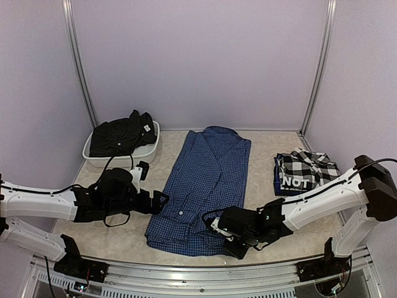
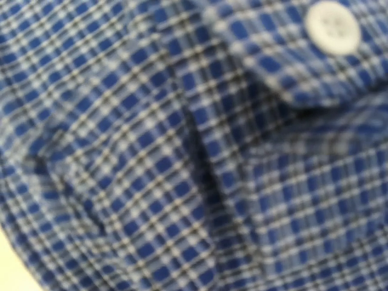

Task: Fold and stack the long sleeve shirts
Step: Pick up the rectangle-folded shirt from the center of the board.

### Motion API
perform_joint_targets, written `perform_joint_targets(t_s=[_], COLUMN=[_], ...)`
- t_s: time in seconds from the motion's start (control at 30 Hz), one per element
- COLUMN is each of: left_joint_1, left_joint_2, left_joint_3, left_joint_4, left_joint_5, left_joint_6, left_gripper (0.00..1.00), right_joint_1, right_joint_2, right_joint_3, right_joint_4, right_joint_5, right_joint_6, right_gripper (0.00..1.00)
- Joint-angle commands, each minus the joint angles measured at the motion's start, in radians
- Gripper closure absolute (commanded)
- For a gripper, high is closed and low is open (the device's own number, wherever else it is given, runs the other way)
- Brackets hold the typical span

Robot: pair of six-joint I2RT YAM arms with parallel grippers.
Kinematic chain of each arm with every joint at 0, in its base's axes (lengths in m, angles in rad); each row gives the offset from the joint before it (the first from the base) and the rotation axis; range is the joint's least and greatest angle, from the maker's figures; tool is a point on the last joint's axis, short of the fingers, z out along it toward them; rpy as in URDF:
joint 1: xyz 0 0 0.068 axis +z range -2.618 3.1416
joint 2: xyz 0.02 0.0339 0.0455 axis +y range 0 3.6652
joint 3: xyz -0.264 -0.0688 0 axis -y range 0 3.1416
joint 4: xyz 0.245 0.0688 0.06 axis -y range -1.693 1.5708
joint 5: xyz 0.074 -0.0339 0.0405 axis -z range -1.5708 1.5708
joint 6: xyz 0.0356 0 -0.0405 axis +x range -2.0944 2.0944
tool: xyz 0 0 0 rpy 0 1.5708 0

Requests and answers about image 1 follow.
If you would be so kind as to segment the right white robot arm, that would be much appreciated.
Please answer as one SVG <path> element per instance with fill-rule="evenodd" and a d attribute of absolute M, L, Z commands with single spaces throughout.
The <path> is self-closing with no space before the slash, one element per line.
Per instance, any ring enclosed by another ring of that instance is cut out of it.
<path fill-rule="evenodd" d="M 261 251 L 318 219 L 353 208 L 354 214 L 331 237 L 331 251 L 317 262 L 331 275 L 380 222 L 396 218 L 396 186 L 391 173 L 366 155 L 337 179 L 298 196 L 280 198 L 256 210 L 226 208 L 218 228 L 227 233 L 227 254 L 241 260 L 249 248 Z"/>

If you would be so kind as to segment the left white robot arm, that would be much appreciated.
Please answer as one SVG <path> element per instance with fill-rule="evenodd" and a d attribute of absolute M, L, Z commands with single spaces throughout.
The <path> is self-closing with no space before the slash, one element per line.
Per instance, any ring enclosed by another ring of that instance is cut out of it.
<path fill-rule="evenodd" d="M 107 169 L 89 187 L 77 184 L 62 190 L 22 189 L 1 183 L 1 241 L 61 261 L 73 276 L 80 276 L 87 263 L 73 238 L 45 232 L 21 220 L 21 217 L 45 217 L 74 223 L 105 222 L 111 215 L 131 212 L 159 214 L 169 202 L 169 196 L 141 189 L 146 170 L 134 167 Z"/>

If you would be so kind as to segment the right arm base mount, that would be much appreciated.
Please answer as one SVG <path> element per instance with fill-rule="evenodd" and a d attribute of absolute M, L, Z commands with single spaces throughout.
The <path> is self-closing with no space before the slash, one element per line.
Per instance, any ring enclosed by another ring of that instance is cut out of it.
<path fill-rule="evenodd" d="M 350 270 L 350 258 L 336 258 L 333 253 L 296 264 L 300 282 L 321 279 Z"/>

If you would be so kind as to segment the blue checked long sleeve shirt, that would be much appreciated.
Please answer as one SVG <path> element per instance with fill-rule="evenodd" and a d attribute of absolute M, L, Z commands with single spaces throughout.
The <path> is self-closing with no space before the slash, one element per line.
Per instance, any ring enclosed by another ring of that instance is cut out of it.
<path fill-rule="evenodd" d="M 224 255 L 224 238 L 207 229 L 202 215 L 244 206 L 250 151 L 251 141 L 229 128 L 189 131 L 163 190 L 169 202 L 146 229 L 147 245 L 185 256 Z"/>

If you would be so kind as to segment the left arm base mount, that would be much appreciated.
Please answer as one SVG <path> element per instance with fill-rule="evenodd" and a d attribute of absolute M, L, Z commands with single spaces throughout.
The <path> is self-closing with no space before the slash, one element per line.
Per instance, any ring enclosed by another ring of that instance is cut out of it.
<path fill-rule="evenodd" d="M 54 264 L 54 271 L 86 281 L 103 283 L 109 265 L 105 262 L 82 258 L 67 253 Z"/>

